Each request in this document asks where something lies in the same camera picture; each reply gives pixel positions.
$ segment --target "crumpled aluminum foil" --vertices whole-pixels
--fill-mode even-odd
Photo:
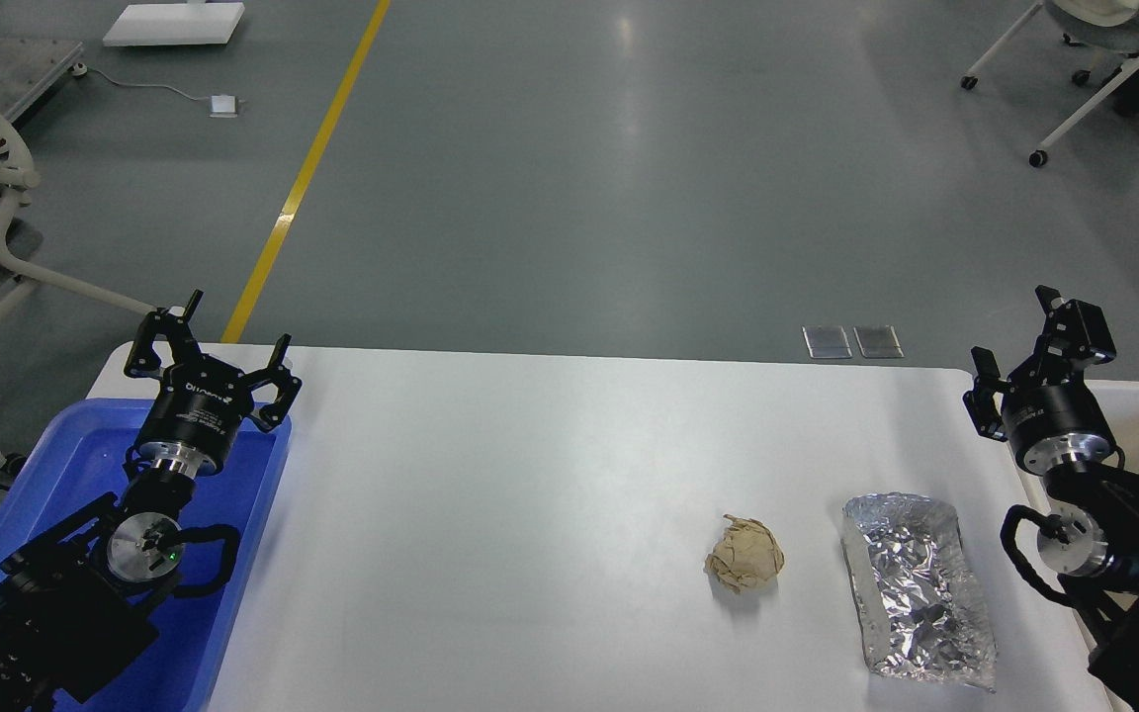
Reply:
[[[896,491],[857,497],[842,513],[869,671],[994,693],[995,640],[957,510]]]

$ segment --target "brown paper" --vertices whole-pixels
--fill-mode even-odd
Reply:
[[[724,514],[731,526],[706,558],[706,568],[732,594],[762,588],[785,566],[785,553],[762,522]]]

